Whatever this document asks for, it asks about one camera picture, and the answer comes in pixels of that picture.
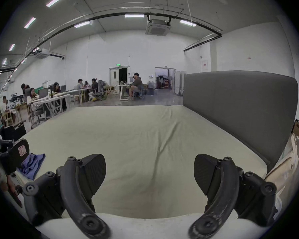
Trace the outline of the person's left hand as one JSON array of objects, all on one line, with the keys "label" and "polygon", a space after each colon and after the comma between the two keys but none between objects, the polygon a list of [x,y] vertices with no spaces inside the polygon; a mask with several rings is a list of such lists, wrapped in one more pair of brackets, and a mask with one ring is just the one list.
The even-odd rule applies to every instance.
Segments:
[{"label": "person's left hand", "polygon": [[0,189],[12,199],[12,203],[16,206],[22,208],[22,202],[19,199],[19,185],[16,185],[11,176],[4,175],[3,179],[0,182]]}]

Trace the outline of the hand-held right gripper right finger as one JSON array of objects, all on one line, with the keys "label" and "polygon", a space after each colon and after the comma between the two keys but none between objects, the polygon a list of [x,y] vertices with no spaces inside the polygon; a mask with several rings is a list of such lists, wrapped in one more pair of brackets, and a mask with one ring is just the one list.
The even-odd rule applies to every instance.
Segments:
[{"label": "hand-held right gripper right finger", "polygon": [[257,174],[235,165],[231,157],[217,159],[199,154],[194,161],[194,178],[207,196],[203,215],[188,229],[191,239],[214,236],[233,210],[238,218],[247,219],[260,227],[274,223],[277,187]]}]

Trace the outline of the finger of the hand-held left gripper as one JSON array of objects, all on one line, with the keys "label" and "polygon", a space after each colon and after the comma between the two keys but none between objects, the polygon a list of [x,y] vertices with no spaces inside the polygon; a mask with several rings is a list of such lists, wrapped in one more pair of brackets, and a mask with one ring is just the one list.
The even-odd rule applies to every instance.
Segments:
[{"label": "finger of the hand-held left gripper", "polygon": [[18,141],[0,139],[0,165],[7,175],[20,168],[29,153],[29,144],[26,139]]}]

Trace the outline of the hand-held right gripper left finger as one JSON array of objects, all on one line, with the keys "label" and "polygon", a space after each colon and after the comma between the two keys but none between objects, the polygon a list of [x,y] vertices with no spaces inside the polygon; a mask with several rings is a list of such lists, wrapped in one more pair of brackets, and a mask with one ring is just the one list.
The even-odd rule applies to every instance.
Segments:
[{"label": "hand-held right gripper left finger", "polygon": [[82,159],[71,156],[56,172],[48,171],[23,187],[24,207],[33,226],[62,217],[67,211],[81,232],[91,239],[108,239],[108,225],[96,215],[92,197],[106,176],[102,154]]}]

